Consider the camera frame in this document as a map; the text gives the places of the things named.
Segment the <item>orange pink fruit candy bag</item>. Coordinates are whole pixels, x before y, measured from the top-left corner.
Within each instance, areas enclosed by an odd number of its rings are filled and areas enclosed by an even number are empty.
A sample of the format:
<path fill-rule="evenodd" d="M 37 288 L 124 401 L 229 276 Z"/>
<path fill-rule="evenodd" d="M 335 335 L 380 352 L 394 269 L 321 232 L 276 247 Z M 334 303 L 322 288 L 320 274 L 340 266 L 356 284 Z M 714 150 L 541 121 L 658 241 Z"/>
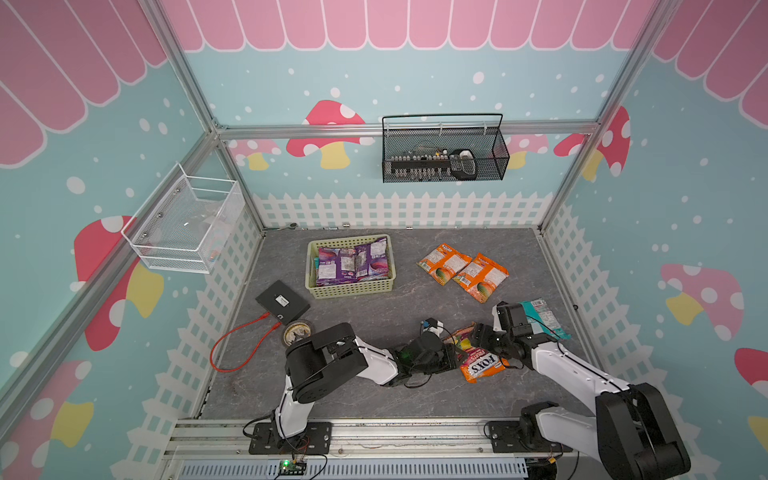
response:
<path fill-rule="evenodd" d="M 457 365 L 464 379 L 475 384 L 479 379 L 499 374 L 511 365 L 491 352 L 475 347 L 470 342 L 474 324 L 452 332 L 448 341 L 454 345 Z"/>

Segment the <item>purple candy bag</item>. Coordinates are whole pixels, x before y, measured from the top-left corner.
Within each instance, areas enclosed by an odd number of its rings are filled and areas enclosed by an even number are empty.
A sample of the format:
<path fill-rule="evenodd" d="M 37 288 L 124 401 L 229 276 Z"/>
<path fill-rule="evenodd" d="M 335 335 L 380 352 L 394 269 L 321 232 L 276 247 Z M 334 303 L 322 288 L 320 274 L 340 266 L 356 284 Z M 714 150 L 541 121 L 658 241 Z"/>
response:
<path fill-rule="evenodd" d="M 370 281 L 387 278 L 389 260 L 387 256 L 388 240 L 378 238 L 370 243 L 358 245 L 355 250 L 355 276 L 358 281 Z"/>
<path fill-rule="evenodd" d="M 353 248 L 319 247 L 316 262 L 316 285 L 320 287 L 355 283 L 355 250 Z"/>

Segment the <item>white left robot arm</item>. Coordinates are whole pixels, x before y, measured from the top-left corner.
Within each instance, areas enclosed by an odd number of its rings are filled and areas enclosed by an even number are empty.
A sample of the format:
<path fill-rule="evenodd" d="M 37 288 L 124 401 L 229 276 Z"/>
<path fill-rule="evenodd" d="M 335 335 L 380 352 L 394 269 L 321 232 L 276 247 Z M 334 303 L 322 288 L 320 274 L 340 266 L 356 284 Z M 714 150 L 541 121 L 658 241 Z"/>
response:
<path fill-rule="evenodd" d="M 396 387 L 414 376 L 430 378 L 459 368 L 468 354 L 454 340 L 442 339 L 442 332 L 440 322 L 428 319 L 414 340 L 378 348 L 343 322 L 292 344 L 286 351 L 285 387 L 272 414 L 277 435 L 287 440 L 303 434 L 314 403 L 353 378 Z"/>

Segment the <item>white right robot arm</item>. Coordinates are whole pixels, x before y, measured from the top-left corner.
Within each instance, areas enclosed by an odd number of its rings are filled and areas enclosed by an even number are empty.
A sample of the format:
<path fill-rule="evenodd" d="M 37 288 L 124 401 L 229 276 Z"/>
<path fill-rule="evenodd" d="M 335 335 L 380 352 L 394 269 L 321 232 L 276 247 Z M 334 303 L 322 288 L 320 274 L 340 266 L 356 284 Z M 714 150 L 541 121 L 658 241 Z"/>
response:
<path fill-rule="evenodd" d="M 492 324 L 473 327 L 472 346 L 555 381 L 590 411 L 576 414 L 553 402 L 524 408 L 518 436 L 527 448 L 543 442 L 569 447 L 599 461 L 613 479 L 671 479 L 690 471 L 690 455 L 656 387 L 614 377 L 550 332 L 534 332 L 520 303 L 500 302 L 492 314 Z"/>

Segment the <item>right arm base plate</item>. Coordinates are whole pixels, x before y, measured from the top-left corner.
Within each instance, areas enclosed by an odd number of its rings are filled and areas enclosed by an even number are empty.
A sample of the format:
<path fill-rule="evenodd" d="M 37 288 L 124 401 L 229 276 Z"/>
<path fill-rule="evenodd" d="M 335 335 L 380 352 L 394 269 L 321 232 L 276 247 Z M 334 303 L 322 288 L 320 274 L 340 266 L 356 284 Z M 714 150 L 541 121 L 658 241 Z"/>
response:
<path fill-rule="evenodd" d="M 496 454 L 548 454 L 559 458 L 572 452 L 570 447 L 544 439 L 537 430 L 519 420 L 488 421 L 483 427 L 483 434 Z"/>

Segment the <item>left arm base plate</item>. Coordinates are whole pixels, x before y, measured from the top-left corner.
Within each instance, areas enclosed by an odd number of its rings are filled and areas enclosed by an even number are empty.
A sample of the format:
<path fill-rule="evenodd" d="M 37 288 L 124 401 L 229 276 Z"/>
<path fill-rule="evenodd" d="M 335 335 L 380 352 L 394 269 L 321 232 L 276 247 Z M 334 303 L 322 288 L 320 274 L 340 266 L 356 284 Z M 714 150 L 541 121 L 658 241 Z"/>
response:
<path fill-rule="evenodd" d="M 247 426 L 244 432 L 250 439 L 250 455 L 321 455 L 329 453 L 332 429 L 331 422 L 310 422 L 302 433 L 284 439 L 275 425 L 260 422 Z"/>

